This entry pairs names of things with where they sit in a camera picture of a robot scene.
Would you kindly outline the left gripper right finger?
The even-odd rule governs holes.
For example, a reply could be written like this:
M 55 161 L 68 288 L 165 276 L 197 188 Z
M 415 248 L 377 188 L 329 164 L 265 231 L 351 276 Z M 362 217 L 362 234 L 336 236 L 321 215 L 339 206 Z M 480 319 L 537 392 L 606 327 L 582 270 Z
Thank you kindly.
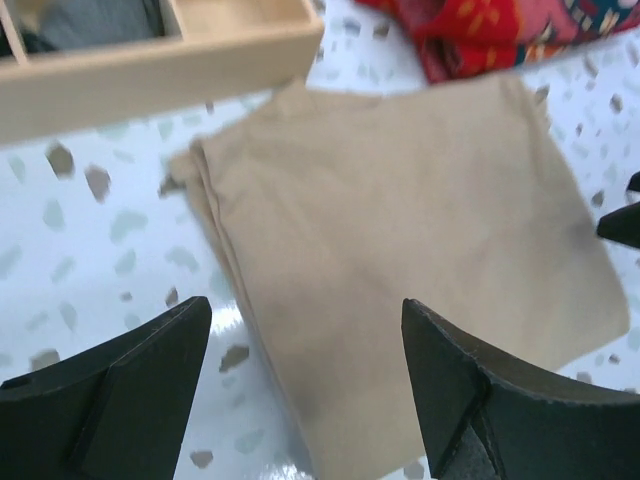
M 433 478 L 638 478 L 638 395 L 529 364 L 417 300 L 401 329 Z

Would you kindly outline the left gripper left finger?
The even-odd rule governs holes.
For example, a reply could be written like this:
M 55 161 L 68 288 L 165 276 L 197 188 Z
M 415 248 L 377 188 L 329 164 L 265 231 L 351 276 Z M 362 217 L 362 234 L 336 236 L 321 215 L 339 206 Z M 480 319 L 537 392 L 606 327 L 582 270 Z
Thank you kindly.
M 107 342 L 1 385 L 4 479 L 171 479 L 212 310 L 191 297 Z

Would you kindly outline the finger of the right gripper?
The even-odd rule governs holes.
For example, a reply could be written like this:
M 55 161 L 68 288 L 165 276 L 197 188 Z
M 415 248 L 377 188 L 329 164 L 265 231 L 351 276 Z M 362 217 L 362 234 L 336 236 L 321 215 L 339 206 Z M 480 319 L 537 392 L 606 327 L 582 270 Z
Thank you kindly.
M 605 216 L 597 224 L 596 235 L 605 240 L 640 247 L 640 205 L 635 201 Z

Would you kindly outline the beige t shirt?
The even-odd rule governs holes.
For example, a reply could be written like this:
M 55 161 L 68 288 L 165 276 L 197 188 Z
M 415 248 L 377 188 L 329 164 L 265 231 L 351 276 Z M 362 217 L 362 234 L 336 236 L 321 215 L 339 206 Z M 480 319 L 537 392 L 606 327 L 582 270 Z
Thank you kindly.
M 548 370 L 629 330 L 545 101 L 516 76 L 390 97 L 295 82 L 169 168 L 319 479 L 377 479 L 424 452 L 407 298 Z

